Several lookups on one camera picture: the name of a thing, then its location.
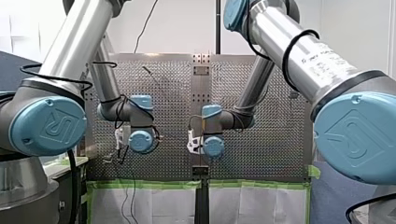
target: white wall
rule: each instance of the white wall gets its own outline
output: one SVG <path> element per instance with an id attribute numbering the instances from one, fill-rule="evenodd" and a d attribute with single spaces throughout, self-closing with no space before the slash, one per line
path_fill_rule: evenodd
<path id="1" fill-rule="evenodd" d="M 322 1 L 322 39 L 359 69 L 388 72 L 393 54 L 390 44 L 394 41 L 394 1 Z"/>
<path id="2" fill-rule="evenodd" d="M 127 3 L 109 27 L 115 52 L 133 52 L 136 39 L 154 0 Z M 297 0 L 302 25 L 319 29 L 321 0 Z M 215 52 L 215 0 L 161 0 L 141 38 L 138 52 L 208 53 Z M 221 22 L 221 53 L 252 54 L 247 42 Z"/>
<path id="3" fill-rule="evenodd" d="M 42 62 L 64 18 L 60 0 L 0 0 L 0 50 Z"/>
<path id="4" fill-rule="evenodd" d="M 121 15 L 111 21 L 107 31 L 115 52 L 134 51 L 136 39 L 153 2 L 127 2 Z M 321 0 L 297 2 L 302 24 L 319 29 Z M 215 0 L 160 0 L 137 52 L 214 52 L 215 3 Z M 222 11 L 225 3 L 222 0 Z M 64 18 L 61 0 L 0 0 L 0 50 L 42 62 Z M 252 54 L 242 36 L 225 30 L 222 24 L 221 51 L 226 54 Z"/>
<path id="5" fill-rule="evenodd" d="M 128 2 L 121 15 L 112 20 L 107 30 L 116 52 L 133 52 L 153 2 Z M 301 24 L 318 30 L 321 38 L 351 63 L 362 69 L 378 68 L 392 73 L 392 55 L 396 50 L 392 0 L 297 0 L 297 3 Z M 0 50 L 42 62 L 64 18 L 61 0 L 0 0 Z M 214 50 L 215 0 L 160 0 L 138 52 Z M 226 31 L 222 25 L 221 51 L 252 53 L 240 34 Z"/>

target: blue joint cap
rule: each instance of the blue joint cap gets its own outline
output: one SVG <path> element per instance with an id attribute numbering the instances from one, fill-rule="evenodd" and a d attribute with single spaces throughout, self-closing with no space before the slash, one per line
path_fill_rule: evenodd
<path id="1" fill-rule="evenodd" d="M 84 109 L 62 97 L 45 97 L 26 106 L 12 121 L 10 143 L 29 156 L 56 156 L 74 147 L 87 127 Z"/>
<path id="2" fill-rule="evenodd" d="M 221 113 L 221 105 L 205 105 L 202 107 L 202 118 L 209 119 L 219 113 Z"/>
<path id="3" fill-rule="evenodd" d="M 143 109 L 152 110 L 153 108 L 150 95 L 132 95 L 130 99 Z"/>
<path id="4" fill-rule="evenodd" d="M 338 172 L 360 182 L 396 184 L 396 97 L 364 91 L 327 103 L 314 125 L 318 150 Z"/>
<path id="5" fill-rule="evenodd" d="M 224 26 L 227 30 L 240 32 L 248 0 L 228 0 L 224 8 Z"/>
<path id="6" fill-rule="evenodd" d="M 153 150 L 152 143 L 152 136 L 146 131 L 135 131 L 129 137 L 129 147 L 139 154 L 150 153 Z"/>
<path id="7" fill-rule="evenodd" d="M 218 159 L 224 153 L 224 140 L 211 136 L 204 141 L 204 153 L 211 159 Z"/>

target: metal stand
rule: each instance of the metal stand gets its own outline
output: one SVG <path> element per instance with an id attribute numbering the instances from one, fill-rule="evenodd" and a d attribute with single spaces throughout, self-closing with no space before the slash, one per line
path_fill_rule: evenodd
<path id="1" fill-rule="evenodd" d="M 209 224 L 209 167 L 192 166 L 192 175 L 198 176 L 194 180 L 201 181 L 201 187 L 195 192 L 194 224 Z"/>

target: aluminum plate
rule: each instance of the aluminum plate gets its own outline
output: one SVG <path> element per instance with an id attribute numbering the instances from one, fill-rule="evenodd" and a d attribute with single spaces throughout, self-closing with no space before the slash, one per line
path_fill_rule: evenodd
<path id="1" fill-rule="evenodd" d="M 154 123 L 164 139 L 151 154 L 140 156 L 129 152 L 122 166 L 103 163 L 104 157 L 114 152 L 114 124 L 96 116 L 98 99 L 94 93 L 87 105 L 92 104 L 88 108 L 92 112 L 97 156 L 90 161 L 88 178 L 191 180 L 192 164 L 186 145 L 188 118 L 195 104 L 191 101 L 192 55 L 118 54 L 112 58 L 119 64 L 115 72 L 122 93 L 152 96 Z M 253 56 L 212 56 L 210 101 L 232 108 L 248 80 L 253 62 Z M 289 182 L 307 179 L 306 165 L 312 148 L 309 109 L 302 96 L 290 99 L 290 91 L 276 69 L 270 91 L 257 108 L 256 126 L 243 133 L 225 133 L 225 155 L 210 164 L 211 178 Z"/>

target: black wire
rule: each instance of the black wire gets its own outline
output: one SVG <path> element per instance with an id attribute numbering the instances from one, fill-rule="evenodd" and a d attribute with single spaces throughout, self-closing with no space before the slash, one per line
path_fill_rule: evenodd
<path id="1" fill-rule="evenodd" d="M 259 55 L 260 57 L 268 60 L 268 61 L 272 61 L 270 59 L 270 57 L 261 54 L 258 50 L 256 50 L 253 46 L 253 44 L 251 43 L 251 39 L 250 39 L 250 31 L 249 31 L 249 26 L 250 26 L 250 1 L 247 1 L 247 43 L 250 46 L 251 50 L 253 50 L 253 52 L 257 55 Z"/>
<path id="2" fill-rule="evenodd" d="M 245 125 L 244 122 L 238 117 L 238 115 L 236 114 L 236 112 L 232 111 L 232 110 L 224 110 L 228 113 L 230 113 L 231 115 L 233 115 L 233 127 L 235 125 L 235 122 L 238 120 L 238 122 L 241 124 L 241 129 L 237 130 L 233 128 L 233 131 L 235 131 L 236 133 L 242 133 L 245 130 Z"/>
<path id="3" fill-rule="evenodd" d="M 72 205 L 70 212 L 70 224 L 76 223 L 76 218 L 79 208 L 79 197 L 78 197 L 78 170 L 76 166 L 76 159 L 73 153 L 73 149 L 67 151 L 67 156 L 70 161 L 70 172 L 72 176 Z"/>
<path id="4" fill-rule="evenodd" d="M 112 163 L 114 165 L 114 169 L 115 169 L 116 174 L 117 174 L 117 179 L 120 181 L 121 185 L 123 186 L 121 178 L 120 178 L 119 169 L 117 168 L 117 164 L 115 164 L 114 162 L 112 162 Z M 126 202 L 128 201 L 128 198 L 129 198 L 128 190 L 129 190 L 129 185 L 127 185 L 126 190 L 125 190 L 125 198 L 124 198 L 124 201 L 122 202 L 122 205 L 121 205 L 121 215 L 128 222 L 128 224 L 132 224 L 131 221 L 129 220 L 129 218 L 127 216 L 125 216 L 125 213 L 123 212 L 123 208 L 124 208 Z"/>
<path id="5" fill-rule="evenodd" d="M 143 30 L 142 30 L 142 32 L 140 33 L 139 37 L 137 38 L 136 46 L 134 47 L 134 53 L 136 53 L 137 48 L 139 47 L 140 37 L 142 37 L 143 33 L 145 33 L 146 27 L 147 27 L 147 25 L 148 25 L 148 23 L 149 23 L 149 18 L 151 17 L 151 14 L 152 14 L 152 12 L 154 11 L 154 8 L 155 8 L 155 6 L 157 5 L 157 3 L 158 3 L 158 0 L 155 0 L 154 4 L 152 5 L 151 11 L 150 11 L 150 13 L 148 14 L 148 17 L 146 18 L 145 25 L 143 26 Z"/>
<path id="6" fill-rule="evenodd" d="M 282 74 L 283 78 L 285 78 L 285 81 L 291 86 L 292 89 L 295 91 L 299 92 L 294 83 L 290 79 L 290 74 L 289 74 L 289 56 L 291 53 L 291 50 L 293 49 L 294 45 L 297 44 L 297 42 L 305 35 L 314 35 L 317 39 L 319 39 L 319 34 L 314 31 L 314 30 L 304 30 L 302 31 L 299 35 L 295 36 L 289 43 L 288 47 L 285 50 L 285 53 L 283 54 L 283 59 L 282 59 Z"/>
<path id="7" fill-rule="evenodd" d="M 136 218 L 134 217 L 134 213 L 132 212 L 132 206 L 134 205 L 134 196 L 136 195 L 136 179 L 134 178 L 134 172 L 131 172 L 132 174 L 132 179 L 134 181 L 134 194 L 132 195 L 132 200 L 131 200 L 131 207 L 130 207 L 130 212 L 131 212 L 131 217 L 134 219 L 134 222 L 136 224 L 139 224 L 139 222 L 136 220 Z"/>
<path id="8" fill-rule="evenodd" d="M 360 208 L 360 207 L 362 207 L 364 205 L 368 205 L 370 203 L 378 203 L 378 202 L 389 201 L 389 200 L 394 200 L 394 199 L 396 199 L 396 193 L 391 193 L 391 194 L 387 194 L 387 195 L 384 195 L 384 196 L 380 196 L 380 197 L 376 197 L 376 198 L 373 198 L 373 199 L 369 199 L 369 200 L 361 202 L 361 203 L 354 204 L 354 205 L 350 206 L 346 210 L 346 220 L 349 223 L 352 223 L 352 220 L 350 218 L 350 214 L 357 208 Z"/>
<path id="9" fill-rule="evenodd" d="M 113 63 L 113 62 L 92 62 L 93 64 L 104 64 L 104 65 L 108 65 L 111 68 L 116 68 L 118 66 L 118 64 Z"/>
<path id="10" fill-rule="evenodd" d="M 290 14 L 290 0 L 285 0 L 286 14 Z"/>
<path id="11" fill-rule="evenodd" d="M 124 121 L 120 117 L 120 113 L 122 113 L 122 110 L 123 110 L 125 104 L 128 102 L 128 97 L 124 94 L 122 94 L 120 97 L 121 97 L 122 101 L 118 102 L 117 107 L 116 107 L 116 121 L 114 122 L 114 129 L 119 129 L 124 124 Z"/>
<path id="12" fill-rule="evenodd" d="M 89 90 L 90 88 L 92 88 L 92 83 L 89 81 L 85 81 L 85 80 L 74 80 L 74 79 L 70 79 L 70 78 L 66 78 L 66 77 L 51 77 L 51 76 L 47 76 L 47 75 L 41 75 L 38 74 L 37 72 L 33 72 L 33 71 L 29 71 L 28 69 L 31 68 L 37 68 L 37 67 L 41 67 L 41 63 L 34 63 L 34 64 L 26 64 L 24 66 L 20 67 L 21 72 L 28 74 L 28 75 L 32 75 L 35 77 L 41 77 L 47 80 L 59 80 L 59 81 L 65 81 L 65 82 L 72 82 L 72 83 L 77 83 L 77 84 L 83 84 L 83 85 L 88 85 L 88 87 L 85 87 L 81 90 L 81 92 L 83 93 L 84 91 Z"/>
<path id="13" fill-rule="evenodd" d="M 122 159 L 119 160 L 120 165 L 123 165 L 123 163 L 125 162 L 125 158 L 126 158 L 126 154 L 128 153 L 128 150 L 129 150 L 129 145 L 126 146 Z"/>
<path id="14" fill-rule="evenodd" d="M 154 116 L 152 116 L 146 109 L 144 109 L 142 106 L 138 105 L 137 103 L 135 103 L 133 100 L 129 99 L 129 102 L 131 102 L 134 106 L 136 106 L 137 108 L 139 108 L 142 112 L 146 113 L 151 119 L 152 121 L 154 121 Z"/>

